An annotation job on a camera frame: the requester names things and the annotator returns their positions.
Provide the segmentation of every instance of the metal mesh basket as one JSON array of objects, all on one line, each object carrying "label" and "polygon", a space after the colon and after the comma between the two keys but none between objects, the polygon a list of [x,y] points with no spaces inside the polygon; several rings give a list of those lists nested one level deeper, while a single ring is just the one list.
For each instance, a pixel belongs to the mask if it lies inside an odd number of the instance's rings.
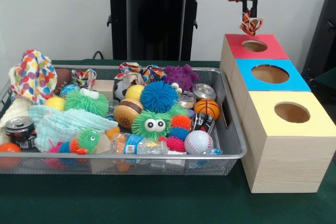
[{"label": "metal mesh basket", "polygon": [[[91,66],[55,66],[79,71]],[[118,67],[95,66],[97,79],[111,80]],[[225,75],[219,69],[194,68],[200,83],[213,87],[221,114],[211,132],[214,147],[222,155],[77,155],[40,153],[37,149],[22,153],[0,153],[3,174],[101,174],[101,175],[227,175],[237,159],[246,153],[246,143]],[[10,105],[9,84],[0,93],[1,116]]]}]

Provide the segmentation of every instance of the red box top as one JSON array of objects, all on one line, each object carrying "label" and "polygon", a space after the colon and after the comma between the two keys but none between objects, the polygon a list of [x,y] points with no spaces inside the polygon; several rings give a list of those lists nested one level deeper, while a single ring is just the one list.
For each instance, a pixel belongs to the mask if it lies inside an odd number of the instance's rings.
[{"label": "red box top", "polygon": [[226,34],[235,59],[286,59],[288,56],[273,34]]}]

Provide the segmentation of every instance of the silver can lid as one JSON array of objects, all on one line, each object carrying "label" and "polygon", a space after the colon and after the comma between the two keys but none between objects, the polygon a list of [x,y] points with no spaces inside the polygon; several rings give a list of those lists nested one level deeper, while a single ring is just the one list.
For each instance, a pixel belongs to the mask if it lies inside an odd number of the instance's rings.
[{"label": "silver can lid", "polygon": [[33,120],[27,116],[20,116],[18,118],[11,119],[6,122],[5,126],[8,129],[20,130],[25,127],[30,126],[33,123]]},{"label": "silver can lid", "polygon": [[196,101],[196,95],[193,92],[185,90],[180,95],[179,99],[180,99],[180,101],[193,102],[193,101]]},{"label": "silver can lid", "polygon": [[193,92],[198,99],[215,100],[217,97],[215,90],[207,84],[195,84]]}]

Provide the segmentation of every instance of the circular hole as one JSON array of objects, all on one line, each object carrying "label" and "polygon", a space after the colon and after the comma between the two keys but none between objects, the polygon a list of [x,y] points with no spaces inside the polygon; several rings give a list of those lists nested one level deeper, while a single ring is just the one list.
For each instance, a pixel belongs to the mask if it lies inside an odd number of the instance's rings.
[{"label": "circular hole", "polygon": [[287,71],[273,65],[258,65],[252,68],[251,72],[255,78],[267,83],[279,84],[289,79]]},{"label": "circular hole", "polygon": [[242,43],[242,47],[251,52],[263,52],[267,49],[267,45],[257,40],[247,40]]},{"label": "circular hole", "polygon": [[304,123],[310,119],[308,110],[297,103],[280,103],[274,107],[275,113],[290,123]]}]

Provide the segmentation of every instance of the googly eye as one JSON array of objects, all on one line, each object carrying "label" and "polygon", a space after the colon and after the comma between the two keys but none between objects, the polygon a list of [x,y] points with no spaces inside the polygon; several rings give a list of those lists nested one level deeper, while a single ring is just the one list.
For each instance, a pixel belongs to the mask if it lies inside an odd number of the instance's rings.
[{"label": "googly eye", "polygon": [[145,121],[145,129],[149,132],[155,131],[156,121],[154,119],[147,119]]},{"label": "googly eye", "polygon": [[181,88],[178,88],[178,89],[176,90],[176,93],[177,93],[178,95],[182,94],[182,89],[181,89]]},{"label": "googly eye", "polygon": [[156,132],[163,132],[165,128],[166,128],[165,122],[162,119],[157,119],[156,120],[155,131]]},{"label": "googly eye", "polygon": [[173,87],[174,90],[177,90],[179,88],[179,85],[178,85],[178,83],[173,82],[172,87]]}]

